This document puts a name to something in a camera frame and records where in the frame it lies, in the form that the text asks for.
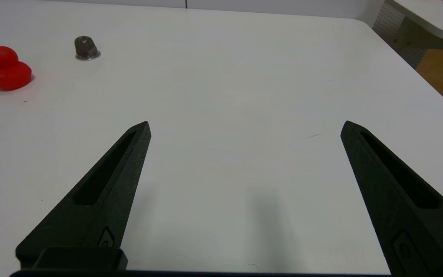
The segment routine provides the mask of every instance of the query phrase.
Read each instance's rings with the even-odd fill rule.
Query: gray metal object
[[[76,49],[76,58],[80,61],[91,61],[100,57],[100,51],[97,50],[91,37],[80,36],[74,40]]]

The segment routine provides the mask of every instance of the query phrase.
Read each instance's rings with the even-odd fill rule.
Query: red rubber duck
[[[14,90],[30,83],[32,70],[28,65],[18,61],[13,49],[0,46],[0,89]]]

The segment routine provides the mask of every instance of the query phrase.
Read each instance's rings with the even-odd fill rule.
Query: black plastic part
[[[33,268],[68,270],[125,270],[128,258],[111,247],[51,247],[40,254]]]
[[[150,138],[146,121],[119,138],[16,247],[22,268],[48,247],[121,246]]]
[[[392,275],[443,275],[442,195],[362,126],[341,140]]]
[[[20,270],[11,277],[390,277],[390,275],[285,274],[253,272],[174,272],[136,270]]]

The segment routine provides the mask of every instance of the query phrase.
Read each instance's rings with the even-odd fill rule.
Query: white table
[[[388,3],[425,30],[443,38],[443,0],[388,0]]]
[[[74,58],[79,35],[99,59]],[[443,194],[443,98],[363,22],[0,0],[1,44],[35,79],[0,92],[0,276],[144,120],[129,269],[388,273],[339,137],[345,120]]]

